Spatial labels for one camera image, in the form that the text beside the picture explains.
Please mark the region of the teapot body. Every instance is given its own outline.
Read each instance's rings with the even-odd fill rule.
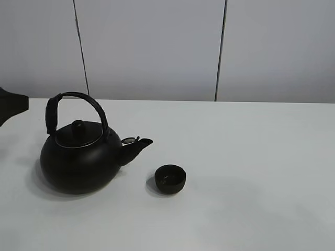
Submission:
[[[58,102],[63,96],[89,102],[99,114],[101,123],[75,120],[57,130]],[[41,151],[40,164],[46,180],[57,190],[82,194],[108,184],[121,166],[131,162],[150,139],[127,138],[122,142],[108,127],[105,112],[92,97],[76,92],[50,98],[46,107],[46,127],[50,135]]]
[[[49,136],[41,151],[41,169],[57,190],[89,193],[104,187],[120,170],[117,156],[121,147],[119,136],[111,128],[107,141],[101,137],[90,145],[73,149],[60,146]]]

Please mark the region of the handle grip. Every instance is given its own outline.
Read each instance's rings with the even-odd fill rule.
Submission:
[[[46,107],[47,134],[54,136],[56,133],[57,124],[58,124],[58,103],[64,96],[81,98],[87,101],[88,103],[90,103],[99,114],[102,128],[103,128],[104,137],[106,139],[108,138],[108,135],[109,135],[108,123],[107,123],[105,112],[102,109],[102,107],[99,105],[99,103],[94,98],[90,97],[87,94],[77,93],[77,92],[60,93],[57,96],[49,99],[47,103],[47,107]]]

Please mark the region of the black teapot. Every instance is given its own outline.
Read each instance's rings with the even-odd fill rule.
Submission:
[[[101,123],[76,120],[56,130],[58,102],[64,96],[86,100],[98,112]],[[46,126],[50,136],[41,151],[42,172],[49,183],[71,194],[88,193],[105,186],[122,166],[153,142],[139,137],[121,141],[108,127],[106,115],[98,102],[77,92],[58,94],[49,99]]]

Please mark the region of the table surface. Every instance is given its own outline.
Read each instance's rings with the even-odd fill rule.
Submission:
[[[46,99],[0,128],[0,250],[335,250],[335,105],[100,100],[121,138],[154,143],[89,196],[39,172]],[[59,125],[98,121],[65,99]],[[187,172],[174,196],[154,171]]]

